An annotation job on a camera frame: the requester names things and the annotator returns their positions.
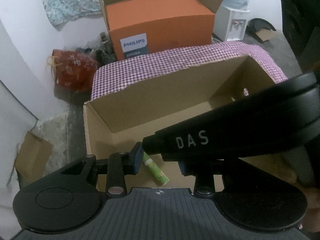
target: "orange box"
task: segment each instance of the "orange box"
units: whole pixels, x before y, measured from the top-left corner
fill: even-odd
[[[126,0],[106,13],[118,60],[210,44],[215,16],[198,0]]]

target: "philips logo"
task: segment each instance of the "philips logo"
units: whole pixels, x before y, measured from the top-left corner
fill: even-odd
[[[121,39],[120,44],[121,44],[122,51],[124,54],[126,54],[126,52],[129,52],[129,51],[142,49],[142,48],[146,47],[148,44],[147,34],[142,33],[142,34],[138,34],[138,35],[134,35],[131,37]]]
[[[141,40],[137,40],[137,41],[131,41],[131,42],[128,42],[128,43],[124,43],[123,46],[124,47],[132,46],[132,45],[139,44],[140,42],[146,42],[146,40],[145,39],[141,39]]]

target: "metal screw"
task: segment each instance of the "metal screw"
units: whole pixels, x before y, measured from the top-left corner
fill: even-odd
[[[207,186],[204,186],[204,187],[199,187],[199,188],[197,188],[197,191],[198,191],[200,194],[210,194],[210,193],[212,193],[212,188],[207,187]]]
[[[111,187],[108,189],[108,192],[112,195],[119,195],[124,192],[124,189],[121,187]]]

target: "purple checkered fabric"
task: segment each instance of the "purple checkered fabric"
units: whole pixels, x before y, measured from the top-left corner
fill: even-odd
[[[287,80],[269,54],[257,45],[226,41],[205,46],[170,49],[106,65],[96,72],[91,100],[124,90],[138,81],[207,63],[251,56],[275,83]]]

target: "red bag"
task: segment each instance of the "red bag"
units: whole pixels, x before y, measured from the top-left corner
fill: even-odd
[[[92,90],[93,77],[98,62],[89,55],[77,51],[54,49],[52,67],[55,69],[55,83],[73,91]]]

